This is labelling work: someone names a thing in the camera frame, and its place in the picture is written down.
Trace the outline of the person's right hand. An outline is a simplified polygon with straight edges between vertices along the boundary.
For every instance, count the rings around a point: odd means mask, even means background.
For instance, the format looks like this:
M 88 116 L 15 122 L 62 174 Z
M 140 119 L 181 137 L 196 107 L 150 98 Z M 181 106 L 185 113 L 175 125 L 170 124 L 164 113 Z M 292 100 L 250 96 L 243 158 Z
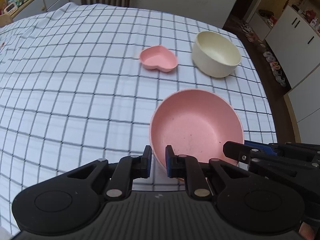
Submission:
M 302 223 L 299 229 L 299 234 L 305 239 L 305 240 L 314 240 L 315 238 L 315 232 L 313 228 L 306 223 Z

